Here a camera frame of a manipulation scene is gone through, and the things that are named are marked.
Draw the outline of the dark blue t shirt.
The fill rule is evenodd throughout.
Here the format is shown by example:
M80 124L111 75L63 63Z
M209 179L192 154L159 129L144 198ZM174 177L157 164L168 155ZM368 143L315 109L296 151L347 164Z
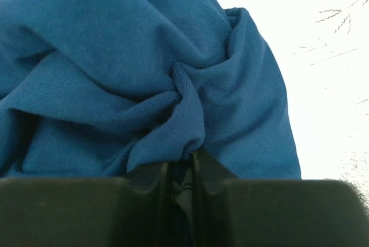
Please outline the dark blue t shirt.
M1 0L1 176L122 175L206 150L300 178L277 62L216 0Z

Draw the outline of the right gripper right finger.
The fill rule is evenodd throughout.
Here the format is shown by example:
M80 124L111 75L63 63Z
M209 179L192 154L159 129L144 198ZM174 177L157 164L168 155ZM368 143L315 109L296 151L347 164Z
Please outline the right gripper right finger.
M193 153L197 246L367 246L368 217L336 180L240 179L204 148Z

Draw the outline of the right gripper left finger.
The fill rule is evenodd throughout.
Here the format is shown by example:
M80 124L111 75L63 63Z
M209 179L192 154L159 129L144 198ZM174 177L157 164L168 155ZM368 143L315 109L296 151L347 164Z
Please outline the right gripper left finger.
M164 246L168 163L127 177L1 180L2 246Z

